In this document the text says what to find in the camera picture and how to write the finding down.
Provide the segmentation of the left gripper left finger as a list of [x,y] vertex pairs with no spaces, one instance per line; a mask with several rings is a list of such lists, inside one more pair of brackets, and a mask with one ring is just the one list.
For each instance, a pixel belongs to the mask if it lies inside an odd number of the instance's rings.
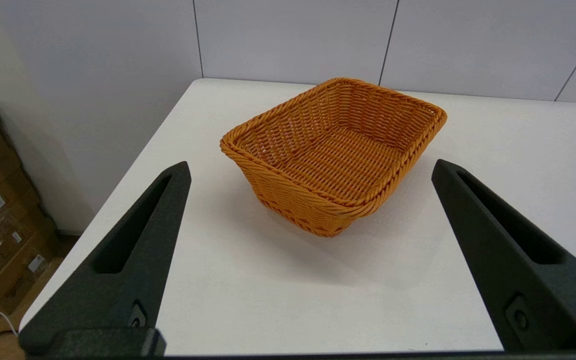
[[29,357],[161,357],[156,323],[192,178],[163,170],[23,326]]

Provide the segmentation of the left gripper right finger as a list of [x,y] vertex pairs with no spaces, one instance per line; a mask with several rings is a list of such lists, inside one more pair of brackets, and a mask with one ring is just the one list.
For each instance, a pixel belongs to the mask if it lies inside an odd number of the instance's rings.
[[576,351],[576,257],[461,166],[431,180],[504,350]]

